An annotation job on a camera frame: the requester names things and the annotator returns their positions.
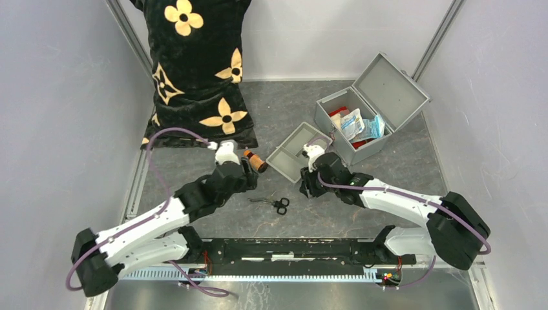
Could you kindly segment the black handled scissors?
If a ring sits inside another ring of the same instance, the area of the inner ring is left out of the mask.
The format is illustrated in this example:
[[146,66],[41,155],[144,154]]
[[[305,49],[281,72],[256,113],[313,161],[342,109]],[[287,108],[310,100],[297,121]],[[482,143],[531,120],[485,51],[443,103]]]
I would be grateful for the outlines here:
[[249,198],[248,200],[252,203],[267,203],[276,210],[277,214],[282,216],[286,215],[288,206],[290,205],[290,200],[287,198],[280,198],[279,200],[274,200],[271,198]]

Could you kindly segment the amber pill bottle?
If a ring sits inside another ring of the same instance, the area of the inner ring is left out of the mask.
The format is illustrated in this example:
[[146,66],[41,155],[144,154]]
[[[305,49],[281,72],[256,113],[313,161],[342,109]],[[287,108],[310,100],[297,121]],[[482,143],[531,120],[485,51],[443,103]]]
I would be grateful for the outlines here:
[[263,173],[268,168],[268,164],[260,158],[254,152],[251,152],[249,149],[244,151],[244,156],[249,160],[250,165],[258,172]]

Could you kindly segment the blue gauze packet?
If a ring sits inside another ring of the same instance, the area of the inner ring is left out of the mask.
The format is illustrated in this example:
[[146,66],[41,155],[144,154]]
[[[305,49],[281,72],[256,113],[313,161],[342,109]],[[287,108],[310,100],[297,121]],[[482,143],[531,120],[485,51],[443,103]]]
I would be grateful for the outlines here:
[[353,143],[382,138],[385,134],[385,121],[380,115],[376,115],[373,119],[364,119],[364,129],[362,132],[358,133],[354,139]]

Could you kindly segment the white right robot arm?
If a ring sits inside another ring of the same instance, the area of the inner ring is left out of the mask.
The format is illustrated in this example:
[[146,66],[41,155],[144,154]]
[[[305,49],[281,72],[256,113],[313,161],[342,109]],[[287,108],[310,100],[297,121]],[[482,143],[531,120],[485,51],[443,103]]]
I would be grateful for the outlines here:
[[300,191],[309,198],[333,193],[347,205],[393,214],[416,225],[389,228],[373,246],[375,259],[389,264],[398,256],[436,256],[467,270],[478,256],[490,254],[489,226],[464,196],[420,194],[389,185],[361,172],[351,172],[334,152],[305,150]]

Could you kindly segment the white wipes packet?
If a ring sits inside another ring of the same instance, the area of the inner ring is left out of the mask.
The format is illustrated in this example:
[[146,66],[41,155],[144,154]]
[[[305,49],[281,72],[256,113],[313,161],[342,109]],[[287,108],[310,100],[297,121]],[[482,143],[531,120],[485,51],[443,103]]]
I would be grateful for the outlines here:
[[354,139],[364,128],[365,125],[359,108],[341,117],[340,131],[348,141]]

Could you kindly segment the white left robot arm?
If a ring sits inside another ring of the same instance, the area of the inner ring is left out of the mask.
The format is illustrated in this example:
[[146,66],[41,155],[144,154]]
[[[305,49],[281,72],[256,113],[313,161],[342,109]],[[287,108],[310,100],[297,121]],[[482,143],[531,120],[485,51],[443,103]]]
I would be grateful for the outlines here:
[[213,214],[232,195],[256,189],[257,180],[258,172],[248,159],[227,161],[130,221],[97,233],[90,228],[80,231],[65,280],[67,289],[95,297],[135,270],[182,258],[187,263],[199,261],[202,244],[185,239],[178,229]]

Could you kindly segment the grey plastic divider tray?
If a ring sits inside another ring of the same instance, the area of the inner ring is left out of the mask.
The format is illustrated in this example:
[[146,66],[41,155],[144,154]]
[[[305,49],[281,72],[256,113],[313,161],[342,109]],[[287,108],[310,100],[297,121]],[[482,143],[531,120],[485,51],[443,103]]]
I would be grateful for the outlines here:
[[300,179],[300,170],[308,166],[304,146],[318,145],[327,149],[332,139],[309,123],[302,122],[266,159],[266,163],[292,183]]

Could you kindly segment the red first aid pouch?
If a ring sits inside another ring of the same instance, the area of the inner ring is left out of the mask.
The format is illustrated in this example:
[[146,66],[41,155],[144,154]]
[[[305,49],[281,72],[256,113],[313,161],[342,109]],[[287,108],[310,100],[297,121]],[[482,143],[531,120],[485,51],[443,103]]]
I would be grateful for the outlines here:
[[[329,113],[329,117],[336,114],[336,113],[341,113],[343,116],[346,116],[350,113],[350,111],[345,107],[341,107],[341,108],[338,108],[337,110]],[[364,140],[360,140],[360,141],[351,141],[351,144],[353,146],[354,149],[358,149],[359,147],[362,147],[363,145],[366,145],[367,143],[373,141],[374,139],[373,138],[370,138],[370,139],[364,139]]]

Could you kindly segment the silver metal case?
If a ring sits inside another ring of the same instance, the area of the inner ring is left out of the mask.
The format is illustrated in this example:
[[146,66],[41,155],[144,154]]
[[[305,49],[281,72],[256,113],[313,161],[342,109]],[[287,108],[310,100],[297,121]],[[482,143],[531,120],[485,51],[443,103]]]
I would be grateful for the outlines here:
[[[345,164],[354,165],[383,149],[392,134],[431,101],[416,81],[384,52],[379,52],[351,86],[317,101],[314,122],[333,139],[332,147]],[[383,137],[355,148],[329,116],[342,107],[349,111],[359,109],[365,119],[380,116],[386,122]]]

